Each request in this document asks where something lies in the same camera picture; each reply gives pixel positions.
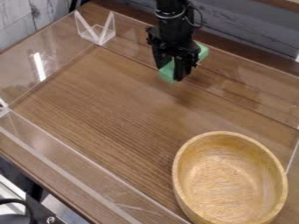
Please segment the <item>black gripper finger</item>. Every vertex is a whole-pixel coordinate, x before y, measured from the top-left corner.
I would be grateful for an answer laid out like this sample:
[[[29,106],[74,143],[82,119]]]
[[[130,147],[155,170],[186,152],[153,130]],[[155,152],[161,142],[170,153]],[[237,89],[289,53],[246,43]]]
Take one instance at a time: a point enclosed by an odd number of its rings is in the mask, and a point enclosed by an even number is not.
[[[199,57],[174,58],[174,79],[182,81],[190,75],[193,68],[198,66]]]
[[[153,47],[154,61],[158,68],[163,68],[173,59],[171,48]]]

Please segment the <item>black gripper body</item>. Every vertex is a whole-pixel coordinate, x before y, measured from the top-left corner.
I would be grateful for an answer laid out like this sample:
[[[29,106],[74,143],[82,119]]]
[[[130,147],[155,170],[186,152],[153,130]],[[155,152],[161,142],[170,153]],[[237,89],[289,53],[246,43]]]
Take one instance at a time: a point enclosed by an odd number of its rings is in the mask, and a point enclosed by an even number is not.
[[[158,25],[146,28],[149,34],[147,43],[151,47],[170,47],[173,57],[198,57],[198,47],[193,34],[199,27],[194,23],[193,14],[158,14]]]

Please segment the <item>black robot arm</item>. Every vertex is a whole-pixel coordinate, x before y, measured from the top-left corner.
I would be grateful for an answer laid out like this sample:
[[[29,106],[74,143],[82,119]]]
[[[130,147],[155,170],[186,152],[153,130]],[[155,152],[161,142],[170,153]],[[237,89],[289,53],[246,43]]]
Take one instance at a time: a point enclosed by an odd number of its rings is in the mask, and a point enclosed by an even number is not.
[[[158,25],[146,28],[158,69],[173,64],[171,79],[182,81],[197,67],[202,49],[193,39],[195,8],[190,0],[157,0]]]

